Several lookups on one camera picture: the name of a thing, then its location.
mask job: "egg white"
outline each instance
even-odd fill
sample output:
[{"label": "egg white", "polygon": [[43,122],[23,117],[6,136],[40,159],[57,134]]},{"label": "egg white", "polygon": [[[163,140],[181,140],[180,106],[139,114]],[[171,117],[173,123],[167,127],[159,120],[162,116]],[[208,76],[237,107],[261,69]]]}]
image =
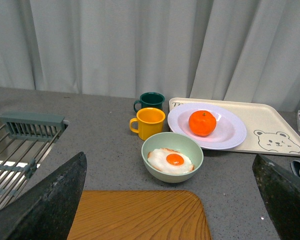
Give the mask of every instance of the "egg white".
[{"label": "egg white", "polygon": [[[182,165],[172,165],[168,163],[166,158],[169,154],[180,155],[183,158],[184,163]],[[168,148],[157,148],[149,152],[148,162],[152,167],[166,174],[185,174],[194,169],[194,165],[189,157],[178,151]]]}]

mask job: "metal rack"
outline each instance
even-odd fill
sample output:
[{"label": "metal rack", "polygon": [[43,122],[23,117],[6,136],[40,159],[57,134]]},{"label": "metal rack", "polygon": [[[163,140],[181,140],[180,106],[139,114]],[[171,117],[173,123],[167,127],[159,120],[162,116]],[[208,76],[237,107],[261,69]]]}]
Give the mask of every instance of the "metal rack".
[{"label": "metal rack", "polygon": [[0,116],[0,209],[14,201],[66,128],[63,116]]}]

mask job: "tray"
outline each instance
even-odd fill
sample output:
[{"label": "tray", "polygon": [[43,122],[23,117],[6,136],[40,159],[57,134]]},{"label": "tray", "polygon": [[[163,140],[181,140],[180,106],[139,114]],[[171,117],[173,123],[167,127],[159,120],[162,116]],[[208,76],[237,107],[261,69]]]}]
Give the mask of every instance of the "tray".
[{"label": "tray", "polygon": [[300,136],[271,106],[175,97],[169,101],[169,110],[187,103],[216,105],[234,113],[243,121],[247,130],[245,140],[236,147],[224,149],[226,151],[300,157]]},{"label": "tray", "polygon": [[83,191],[67,240],[211,240],[204,207],[186,190]]}]

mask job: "yellow mug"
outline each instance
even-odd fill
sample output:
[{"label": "yellow mug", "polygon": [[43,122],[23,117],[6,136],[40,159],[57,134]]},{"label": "yellow mug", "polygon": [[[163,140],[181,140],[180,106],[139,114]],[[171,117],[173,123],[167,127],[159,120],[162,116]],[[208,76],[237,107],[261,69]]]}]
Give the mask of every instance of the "yellow mug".
[{"label": "yellow mug", "polygon": [[[145,141],[152,135],[162,132],[165,118],[165,113],[158,108],[142,108],[136,113],[136,117],[130,120],[130,130]],[[137,129],[132,126],[134,122],[138,123]]]}]

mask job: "gray countertop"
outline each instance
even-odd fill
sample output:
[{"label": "gray countertop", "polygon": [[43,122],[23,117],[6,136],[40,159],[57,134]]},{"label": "gray countertop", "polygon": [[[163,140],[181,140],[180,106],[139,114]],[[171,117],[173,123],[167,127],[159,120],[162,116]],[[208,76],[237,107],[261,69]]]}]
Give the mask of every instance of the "gray countertop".
[{"label": "gray countertop", "polygon": [[[144,166],[144,141],[129,129],[134,98],[0,87],[0,114],[7,111],[65,116],[69,126],[32,176],[27,191],[78,152],[87,158],[85,190],[188,190],[200,197],[214,240],[278,240],[259,193],[252,164],[256,154],[203,150],[202,167],[181,183],[154,178]],[[168,115],[168,100],[163,110]],[[280,112],[297,130],[296,114]],[[169,131],[165,120],[164,131]],[[268,155],[291,171],[296,157]]]}]

